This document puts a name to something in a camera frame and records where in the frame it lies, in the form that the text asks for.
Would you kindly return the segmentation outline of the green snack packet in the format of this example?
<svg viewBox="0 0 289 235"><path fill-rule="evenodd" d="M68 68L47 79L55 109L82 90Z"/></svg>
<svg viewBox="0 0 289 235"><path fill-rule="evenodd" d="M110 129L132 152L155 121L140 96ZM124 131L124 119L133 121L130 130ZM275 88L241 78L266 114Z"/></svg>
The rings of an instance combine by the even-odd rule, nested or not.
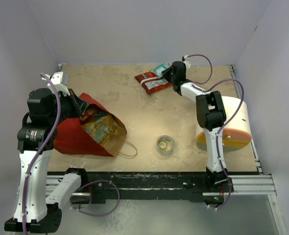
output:
<svg viewBox="0 0 289 235"><path fill-rule="evenodd" d="M161 78L162 77L162 72L167 70L170 66L171 66L170 63L160 64L157 67L155 67L154 69L152 69L151 72L153 74L155 74L158 78Z"/></svg>

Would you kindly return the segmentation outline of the red white snack packet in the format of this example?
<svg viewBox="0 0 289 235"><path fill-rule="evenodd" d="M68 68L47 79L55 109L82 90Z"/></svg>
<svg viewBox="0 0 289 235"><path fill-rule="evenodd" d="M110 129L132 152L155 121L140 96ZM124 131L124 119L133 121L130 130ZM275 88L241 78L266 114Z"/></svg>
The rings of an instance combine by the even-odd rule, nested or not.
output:
<svg viewBox="0 0 289 235"><path fill-rule="evenodd" d="M159 78L158 75L151 71L136 75L134 78L148 95L171 86L170 82L164 78Z"/></svg>

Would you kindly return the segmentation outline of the red brown paper bag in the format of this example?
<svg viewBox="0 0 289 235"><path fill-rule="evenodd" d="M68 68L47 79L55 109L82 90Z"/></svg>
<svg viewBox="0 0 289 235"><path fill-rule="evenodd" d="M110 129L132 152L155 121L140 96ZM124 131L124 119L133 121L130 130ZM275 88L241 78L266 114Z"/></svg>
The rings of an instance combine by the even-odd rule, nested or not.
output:
<svg viewBox="0 0 289 235"><path fill-rule="evenodd" d="M131 144L126 141L127 129L125 125L88 94L82 93L79 97L87 101L89 107L83 116L68 118L58 125L58 135L54 140L54 149L67 155L117 156L125 143ZM119 136L114 136L105 148L96 143L81 127L87 117L95 111L101 110L111 114L116 123L123 129L122 133Z"/></svg>

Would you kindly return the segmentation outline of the yellow kettle chips bag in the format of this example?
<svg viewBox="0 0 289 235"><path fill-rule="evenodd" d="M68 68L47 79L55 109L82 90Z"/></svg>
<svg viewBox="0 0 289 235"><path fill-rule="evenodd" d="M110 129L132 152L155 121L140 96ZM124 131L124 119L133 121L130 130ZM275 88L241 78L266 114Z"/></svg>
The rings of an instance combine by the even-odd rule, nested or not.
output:
<svg viewBox="0 0 289 235"><path fill-rule="evenodd" d="M95 111L81 124L82 129L99 145L106 147L114 136L119 136L123 129L109 113Z"/></svg>

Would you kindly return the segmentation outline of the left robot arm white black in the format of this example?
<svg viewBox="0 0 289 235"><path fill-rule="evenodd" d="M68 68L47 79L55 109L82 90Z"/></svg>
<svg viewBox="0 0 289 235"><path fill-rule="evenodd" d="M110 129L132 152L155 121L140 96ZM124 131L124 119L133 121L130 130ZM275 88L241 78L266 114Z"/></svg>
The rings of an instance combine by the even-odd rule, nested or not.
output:
<svg viewBox="0 0 289 235"><path fill-rule="evenodd" d="M62 181L47 193L48 165L57 136L57 126L68 118L83 115L88 103L72 89L53 92L48 88L33 90L27 100L29 111L17 133L21 161L19 197L15 213L4 224L7 232L49 234L58 230L62 208L75 191L88 188L87 172L69 168Z"/></svg>

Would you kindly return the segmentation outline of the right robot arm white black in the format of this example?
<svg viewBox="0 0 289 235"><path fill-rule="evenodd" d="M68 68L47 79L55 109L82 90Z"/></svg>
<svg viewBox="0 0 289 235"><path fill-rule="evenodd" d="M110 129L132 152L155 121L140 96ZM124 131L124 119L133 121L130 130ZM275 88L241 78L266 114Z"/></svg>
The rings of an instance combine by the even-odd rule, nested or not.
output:
<svg viewBox="0 0 289 235"><path fill-rule="evenodd" d="M222 127L226 121L226 112L219 91L209 92L196 86L186 78L186 64L175 61L162 76L172 83L173 89L196 105L196 120L203 129L207 147L206 188L218 191L224 183L231 184L223 157Z"/></svg>

